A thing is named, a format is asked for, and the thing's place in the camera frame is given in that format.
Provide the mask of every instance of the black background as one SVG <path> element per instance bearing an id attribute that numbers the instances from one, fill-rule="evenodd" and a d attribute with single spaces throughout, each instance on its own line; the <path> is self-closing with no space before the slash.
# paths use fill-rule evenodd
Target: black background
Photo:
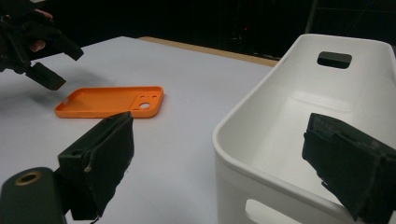
<path id="1" fill-rule="evenodd" d="M 162 39 L 280 58 L 302 35 L 312 0 L 49 0 L 42 8 L 81 47 L 117 36 Z M 310 33 L 396 45 L 396 1 L 320 0 Z M 31 55 L 57 53 L 47 47 Z"/>

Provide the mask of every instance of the bin handle hole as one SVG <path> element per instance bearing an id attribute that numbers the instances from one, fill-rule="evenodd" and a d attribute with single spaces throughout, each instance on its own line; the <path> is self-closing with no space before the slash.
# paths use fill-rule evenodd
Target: bin handle hole
<path id="1" fill-rule="evenodd" d="M 347 69 L 351 62 L 350 54 L 322 51 L 318 56 L 318 64 L 328 67 Z"/>

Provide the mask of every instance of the orange phone case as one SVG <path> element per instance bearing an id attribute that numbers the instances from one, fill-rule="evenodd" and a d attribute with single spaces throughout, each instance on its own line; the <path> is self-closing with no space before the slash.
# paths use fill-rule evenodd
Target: orange phone case
<path id="1" fill-rule="evenodd" d="M 150 118 L 158 113 L 162 101 L 163 88 L 159 86 L 82 88 L 54 111 L 63 119 L 102 119 L 125 111 L 131 111 L 136 119 Z"/>

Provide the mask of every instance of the white table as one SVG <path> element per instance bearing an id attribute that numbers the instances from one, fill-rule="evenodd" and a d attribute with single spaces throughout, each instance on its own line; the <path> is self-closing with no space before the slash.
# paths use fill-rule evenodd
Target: white table
<path id="1" fill-rule="evenodd" d="M 77 62 L 64 54 L 39 60 L 66 79 L 58 91 L 0 74 L 0 183 L 29 168 L 57 169 L 58 154 L 100 121 L 55 116 L 73 90 L 158 85 L 160 112 L 134 120 L 132 164 L 98 223 L 217 223 L 212 131 L 271 67 L 128 37 L 83 50 Z"/>

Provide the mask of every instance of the white plastic bin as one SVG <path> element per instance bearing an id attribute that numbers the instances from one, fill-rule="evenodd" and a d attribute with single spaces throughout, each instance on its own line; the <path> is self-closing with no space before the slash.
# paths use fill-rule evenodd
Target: white plastic bin
<path id="1" fill-rule="evenodd" d="M 324 51 L 348 68 L 318 64 Z M 386 43 L 301 35 L 213 132 L 219 223 L 355 223 L 302 158 L 304 133 L 319 113 L 396 148 L 395 78 Z"/>

